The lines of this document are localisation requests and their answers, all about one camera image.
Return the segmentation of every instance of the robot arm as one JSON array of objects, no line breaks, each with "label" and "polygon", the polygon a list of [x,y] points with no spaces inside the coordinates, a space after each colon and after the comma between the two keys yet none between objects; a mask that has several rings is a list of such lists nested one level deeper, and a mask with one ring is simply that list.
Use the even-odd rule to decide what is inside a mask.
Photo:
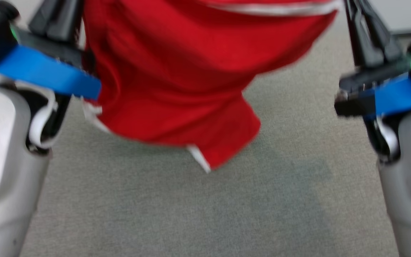
[{"label": "robot arm", "polygon": [[10,24],[18,11],[0,2],[0,257],[20,254],[71,96],[99,93],[75,47],[82,4],[45,1],[29,32]]},{"label": "robot arm", "polygon": [[411,47],[404,54],[367,0],[345,0],[357,72],[341,78],[339,116],[364,119],[401,257],[411,257]]}]

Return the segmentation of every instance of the green led light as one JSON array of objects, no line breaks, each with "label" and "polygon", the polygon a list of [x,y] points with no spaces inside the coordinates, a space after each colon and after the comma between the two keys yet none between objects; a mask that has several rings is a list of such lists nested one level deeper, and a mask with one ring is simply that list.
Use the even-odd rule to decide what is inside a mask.
[{"label": "green led light", "polygon": [[12,27],[10,27],[10,31],[12,31],[12,35],[15,37],[15,39],[18,41],[18,39],[17,39],[17,34],[15,33],[15,30],[12,28]]}]

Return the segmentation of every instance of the blue tape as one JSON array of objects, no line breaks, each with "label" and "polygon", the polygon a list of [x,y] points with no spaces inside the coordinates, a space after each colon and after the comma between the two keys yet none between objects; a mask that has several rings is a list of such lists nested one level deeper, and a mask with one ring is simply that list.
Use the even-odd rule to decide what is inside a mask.
[{"label": "blue tape", "polygon": [[411,110],[411,79],[397,78],[375,88],[375,114],[388,116]]},{"label": "blue tape", "polygon": [[0,62],[0,74],[56,93],[87,99],[96,100],[101,91],[97,78],[21,45]]}]

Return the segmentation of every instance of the gray carpet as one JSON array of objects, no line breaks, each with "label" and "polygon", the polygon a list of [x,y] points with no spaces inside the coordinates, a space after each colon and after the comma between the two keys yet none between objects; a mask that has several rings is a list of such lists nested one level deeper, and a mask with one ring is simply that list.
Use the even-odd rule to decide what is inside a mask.
[{"label": "gray carpet", "polygon": [[341,17],[245,93],[258,138],[205,174],[185,151],[106,135],[73,102],[22,257],[395,257],[376,157],[333,99],[352,69]]}]

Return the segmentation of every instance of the white wall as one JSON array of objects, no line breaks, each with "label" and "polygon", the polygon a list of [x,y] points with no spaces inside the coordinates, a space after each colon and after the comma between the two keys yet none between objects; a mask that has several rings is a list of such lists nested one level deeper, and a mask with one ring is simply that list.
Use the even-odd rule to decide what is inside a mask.
[{"label": "white wall", "polygon": [[411,30],[411,0],[369,0],[391,31]]}]

